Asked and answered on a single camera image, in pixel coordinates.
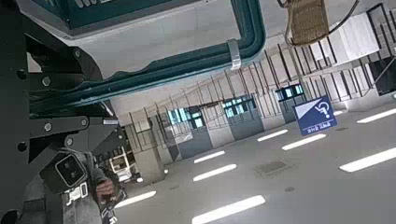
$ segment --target sign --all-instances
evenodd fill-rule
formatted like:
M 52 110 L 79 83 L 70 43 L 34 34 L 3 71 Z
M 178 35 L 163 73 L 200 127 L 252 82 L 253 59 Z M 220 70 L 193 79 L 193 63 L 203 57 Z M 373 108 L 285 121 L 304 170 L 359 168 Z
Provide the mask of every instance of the sign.
M 297 105 L 293 109 L 302 135 L 317 133 L 337 125 L 332 104 L 327 95 Z

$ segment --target hand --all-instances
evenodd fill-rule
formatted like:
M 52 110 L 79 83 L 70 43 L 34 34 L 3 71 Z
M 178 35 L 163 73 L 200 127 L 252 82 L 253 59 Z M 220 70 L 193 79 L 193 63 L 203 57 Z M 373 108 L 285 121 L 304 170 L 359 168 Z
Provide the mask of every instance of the hand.
M 98 196 L 98 201 L 101 204 L 105 204 L 106 200 L 103 199 L 105 195 L 112 195 L 114 193 L 114 185 L 111 180 L 106 180 L 96 187 L 96 194 Z

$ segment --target ceiling light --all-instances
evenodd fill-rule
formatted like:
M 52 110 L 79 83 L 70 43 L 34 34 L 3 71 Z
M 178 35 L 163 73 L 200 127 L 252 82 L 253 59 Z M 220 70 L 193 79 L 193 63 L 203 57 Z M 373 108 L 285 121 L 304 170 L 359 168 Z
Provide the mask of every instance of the ceiling light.
M 130 199 L 126 199 L 126 200 L 124 200 L 124 201 L 118 203 L 118 204 L 115 206 L 115 208 L 123 207 L 123 206 L 128 205 L 128 204 L 131 204 L 131 203 L 137 203 L 137 202 L 143 201 L 143 200 L 145 200 L 145 199 L 147 199 L 147 198 L 151 198 L 151 197 L 154 196 L 156 193 L 157 193 L 157 191 L 151 191 L 151 192 L 144 193 L 144 194 L 138 195 L 138 196 L 133 197 L 133 198 L 130 198 Z
M 305 145 L 305 144 L 308 144 L 308 143 L 311 143 L 311 142 L 315 142 L 315 141 L 317 141 L 317 140 L 319 140 L 321 138 L 324 138 L 324 137 L 326 137 L 326 134 L 320 133 L 320 134 L 305 138 L 303 140 L 300 140 L 298 142 L 288 144 L 287 146 L 282 147 L 282 149 L 283 150 L 289 150 L 289 149 L 292 149 L 292 148 L 295 148 L 295 147 L 300 147 L 302 145 Z
M 396 158 L 396 147 L 340 166 L 340 169 L 352 173 L 394 158 Z
M 197 160 L 194 161 L 194 163 L 198 163 L 198 162 L 201 162 L 201 161 L 207 161 L 207 160 L 210 160 L 210 159 L 215 158 L 217 156 L 221 156 L 224 153 L 225 153 L 224 151 L 216 152 L 216 153 L 204 156 L 204 157 L 202 157 L 200 159 L 197 159 Z
M 206 224 L 208 222 L 221 219 L 223 217 L 228 217 L 230 215 L 248 210 L 249 208 L 253 208 L 255 206 L 261 205 L 265 203 L 265 199 L 261 196 L 254 196 L 244 201 L 240 201 L 237 203 L 232 203 L 211 212 L 202 214 L 198 217 L 194 217 L 192 219 L 192 224 Z
M 383 113 L 376 114 L 376 115 L 373 115 L 371 117 L 368 117 L 366 119 L 358 120 L 358 123 L 368 123 L 368 122 L 374 121 L 376 119 L 382 119 L 384 117 L 387 117 L 387 116 L 390 116 L 390 115 L 393 115 L 393 114 L 396 114 L 396 109 L 391 109 L 391 110 L 385 111 Z
M 224 172 L 231 171 L 231 170 L 233 170 L 235 168 L 236 168 L 235 164 L 226 165 L 226 166 L 220 167 L 219 169 L 212 170 L 212 171 L 209 171 L 207 173 L 198 175 L 193 180 L 194 180 L 194 182 L 195 181 L 199 181 L 199 180 L 203 180 L 203 179 L 209 178 L 212 175 L 219 175 L 219 174 L 222 174 Z
M 287 133 L 287 132 L 288 132 L 288 130 L 282 130 L 277 133 L 271 133 L 271 134 L 265 135 L 264 137 L 257 139 L 257 141 L 262 142 L 262 141 L 265 141 L 265 140 L 273 138 L 273 137 L 277 137 L 277 136 Z
M 342 110 L 337 110 L 337 111 L 334 111 L 334 113 L 333 113 L 335 116 L 338 116 L 338 115 L 340 115 L 340 114 L 344 114 L 344 111 L 342 111 Z

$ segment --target bolt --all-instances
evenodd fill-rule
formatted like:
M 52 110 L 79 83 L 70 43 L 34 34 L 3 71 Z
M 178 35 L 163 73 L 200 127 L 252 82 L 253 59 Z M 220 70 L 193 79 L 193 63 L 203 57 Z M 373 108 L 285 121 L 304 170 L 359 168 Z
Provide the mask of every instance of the bolt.
M 41 80 L 41 83 L 43 83 L 44 86 L 48 87 L 50 85 L 50 78 L 43 77 L 43 79 Z
M 81 56 L 81 51 L 79 51 L 79 49 L 76 49 L 75 50 L 75 55 L 76 55 L 76 57 L 79 58 L 79 56 Z
M 73 145 L 73 138 L 68 138 L 66 140 L 66 144 L 70 147 L 71 145 Z
M 52 124 L 46 123 L 46 124 L 44 125 L 44 130 L 45 130 L 46 132 L 49 132 L 51 129 L 52 129 Z

